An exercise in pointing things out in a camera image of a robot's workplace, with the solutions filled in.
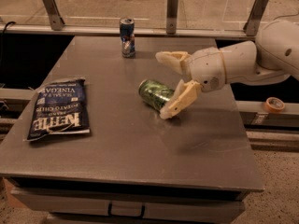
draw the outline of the tiled floor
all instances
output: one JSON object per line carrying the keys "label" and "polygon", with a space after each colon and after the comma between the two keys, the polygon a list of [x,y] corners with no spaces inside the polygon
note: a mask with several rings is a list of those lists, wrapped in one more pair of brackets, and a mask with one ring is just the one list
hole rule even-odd
{"label": "tiled floor", "polygon": [[[178,28],[241,30],[254,0],[179,0]],[[136,27],[164,28],[166,0],[56,0],[67,25],[117,27],[119,18],[135,18]],[[270,0],[263,23],[297,14],[299,0]],[[3,22],[49,24],[41,0],[0,0]],[[284,18],[299,22],[299,16]],[[234,224],[299,223],[299,153],[255,150],[265,184],[264,193],[251,194],[247,211]],[[7,206],[0,184],[0,223],[46,224],[47,214]]]}

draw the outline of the drawer handle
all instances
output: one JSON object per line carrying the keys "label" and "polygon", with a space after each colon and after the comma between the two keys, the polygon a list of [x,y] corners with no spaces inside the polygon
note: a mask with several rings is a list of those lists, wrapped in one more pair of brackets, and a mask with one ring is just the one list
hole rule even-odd
{"label": "drawer handle", "polygon": [[[141,206],[140,215],[133,216],[132,218],[142,218],[144,216],[145,210],[146,210],[146,207],[144,205],[142,205]],[[115,215],[115,214],[112,214],[112,203],[110,203],[109,206],[108,206],[108,215],[110,217],[131,217],[131,216],[124,216],[124,215]]]}

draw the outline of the gray tabletop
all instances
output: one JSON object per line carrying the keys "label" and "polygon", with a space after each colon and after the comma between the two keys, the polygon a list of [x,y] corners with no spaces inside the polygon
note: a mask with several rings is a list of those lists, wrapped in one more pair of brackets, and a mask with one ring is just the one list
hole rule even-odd
{"label": "gray tabletop", "polygon": [[170,120],[145,105],[140,82],[175,88],[181,76],[158,64],[161,50],[215,46],[212,39],[138,37],[121,56],[117,37],[76,36],[45,82],[86,77],[91,134],[25,138],[35,99],[0,145],[0,175],[228,190],[263,184],[230,86],[203,93]]}

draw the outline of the orange round object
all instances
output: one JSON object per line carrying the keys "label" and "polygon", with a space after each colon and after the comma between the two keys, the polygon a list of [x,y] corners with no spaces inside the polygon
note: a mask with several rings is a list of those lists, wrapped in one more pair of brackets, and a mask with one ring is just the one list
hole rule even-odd
{"label": "orange round object", "polygon": [[279,113],[284,110],[285,105],[283,101],[276,97],[269,97],[264,103],[265,109],[270,113]]}

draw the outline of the green can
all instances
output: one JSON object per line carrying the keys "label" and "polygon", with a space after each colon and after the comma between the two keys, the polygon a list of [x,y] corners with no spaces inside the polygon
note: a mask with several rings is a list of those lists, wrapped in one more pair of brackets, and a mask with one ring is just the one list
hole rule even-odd
{"label": "green can", "polygon": [[152,79],[142,81],[139,86],[139,95],[142,100],[158,111],[165,106],[174,92],[163,83]]}

